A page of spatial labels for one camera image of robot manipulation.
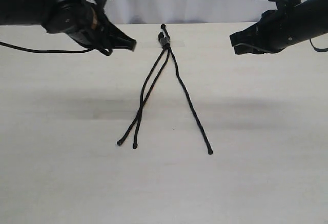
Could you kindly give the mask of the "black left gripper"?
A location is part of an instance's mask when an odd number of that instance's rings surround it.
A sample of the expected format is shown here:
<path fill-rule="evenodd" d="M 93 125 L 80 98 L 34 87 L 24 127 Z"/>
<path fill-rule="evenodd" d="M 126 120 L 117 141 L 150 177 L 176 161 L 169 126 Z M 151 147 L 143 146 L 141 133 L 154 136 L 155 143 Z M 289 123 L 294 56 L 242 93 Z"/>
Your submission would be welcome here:
<path fill-rule="evenodd" d="M 105 35 L 101 31 L 95 5 L 80 0 L 70 0 L 56 4 L 45 17 L 42 27 L 49 34 L 64 33 L 78 45 L 94 49 L 103 55 L 112 54 L 113 50 L 134 51 L 137 41 L 108 19 L 105 20 Z"/>

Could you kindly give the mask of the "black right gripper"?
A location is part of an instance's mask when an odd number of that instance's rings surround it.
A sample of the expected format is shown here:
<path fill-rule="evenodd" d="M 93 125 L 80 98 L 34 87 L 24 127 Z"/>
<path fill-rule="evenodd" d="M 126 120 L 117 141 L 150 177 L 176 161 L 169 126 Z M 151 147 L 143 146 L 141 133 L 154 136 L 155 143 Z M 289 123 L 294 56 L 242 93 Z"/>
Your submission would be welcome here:
<path fill-rule="evenodd" d="M 268 10 L 261 15 L 256 25 L 230 35 L 231 46 L 236 55 L 275 54 L 292 45 L 288 13 Z"/>

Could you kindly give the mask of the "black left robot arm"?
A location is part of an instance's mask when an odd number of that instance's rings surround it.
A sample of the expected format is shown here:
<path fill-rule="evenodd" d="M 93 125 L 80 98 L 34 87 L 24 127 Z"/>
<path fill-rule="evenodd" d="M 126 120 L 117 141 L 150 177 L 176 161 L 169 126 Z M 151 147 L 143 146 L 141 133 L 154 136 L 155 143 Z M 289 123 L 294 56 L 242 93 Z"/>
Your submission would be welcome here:
<path fill-rule="evenodd" d="M 48 34 L 66 34 L 85 51 L 109 56 L 113 50 L 134 51 L 127 36 L 105 14 L 108 0 L 1 0 L 2 26 L 42 26 Z"/>

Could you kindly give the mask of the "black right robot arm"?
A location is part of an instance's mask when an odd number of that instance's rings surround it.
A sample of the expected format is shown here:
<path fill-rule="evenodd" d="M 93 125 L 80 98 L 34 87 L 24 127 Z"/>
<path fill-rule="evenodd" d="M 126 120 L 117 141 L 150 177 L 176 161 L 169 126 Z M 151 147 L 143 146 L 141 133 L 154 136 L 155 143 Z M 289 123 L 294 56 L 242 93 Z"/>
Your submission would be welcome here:
<path fill-rule="evenodd" d="M 327 0 L 307 0 L 289 10 L 268 10 L 248 28 L 230 35 L 237 55 L 275 54 L 327 34 Z"/>

